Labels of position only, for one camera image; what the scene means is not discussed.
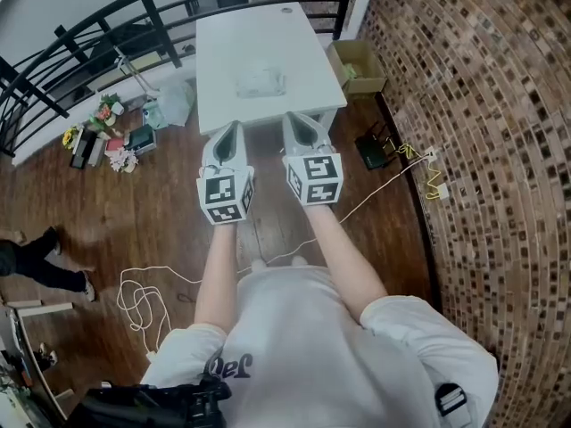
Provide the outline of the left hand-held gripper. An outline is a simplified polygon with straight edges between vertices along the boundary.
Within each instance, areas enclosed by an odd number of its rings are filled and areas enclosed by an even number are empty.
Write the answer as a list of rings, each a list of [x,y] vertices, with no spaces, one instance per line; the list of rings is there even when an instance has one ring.
[[[214,226],[246,220],[254,194],[254,168],[246,166],[244,129],[239,121],[211,136],[203,148],[202,164],[196,185],[205,217]]]

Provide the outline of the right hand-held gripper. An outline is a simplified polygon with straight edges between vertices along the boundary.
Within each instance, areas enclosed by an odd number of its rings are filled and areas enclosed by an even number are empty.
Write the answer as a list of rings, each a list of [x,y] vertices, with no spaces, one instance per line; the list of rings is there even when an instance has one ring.
[[[343,187],[343,165],[339,153],[326,153],[331,145],[327,130],[314,118],[288,112],[282,120],[286,155],[286,182],[302,206],[334,204]]]

